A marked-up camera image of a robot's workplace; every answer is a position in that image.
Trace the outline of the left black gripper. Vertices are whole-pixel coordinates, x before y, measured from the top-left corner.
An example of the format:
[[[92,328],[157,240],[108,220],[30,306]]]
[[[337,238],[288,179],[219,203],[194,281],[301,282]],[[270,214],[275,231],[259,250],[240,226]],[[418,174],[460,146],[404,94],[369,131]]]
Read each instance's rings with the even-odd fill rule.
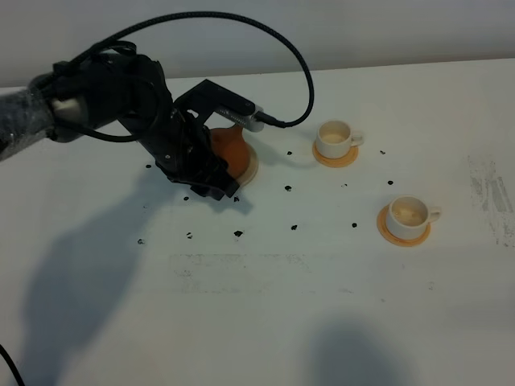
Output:
[[[227,162],[213,152],[211,133],[189,112],[173,109],[139,143],[172,183],[189,186],[198,196],[221,200],[239,188]]]

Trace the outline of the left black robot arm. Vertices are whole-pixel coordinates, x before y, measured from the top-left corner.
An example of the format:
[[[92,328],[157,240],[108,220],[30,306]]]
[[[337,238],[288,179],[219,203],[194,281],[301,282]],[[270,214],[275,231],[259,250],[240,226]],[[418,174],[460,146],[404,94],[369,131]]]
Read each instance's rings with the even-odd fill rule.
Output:
[[[203,197],[231,197],[240,185],[204,124],[215,107],[192,102],[197,95],[173,100],[161,66],[144,55],[96,55],[47,86],[31,82],[1,97],[1,159],[45,138],[138,142],[171,182]]]

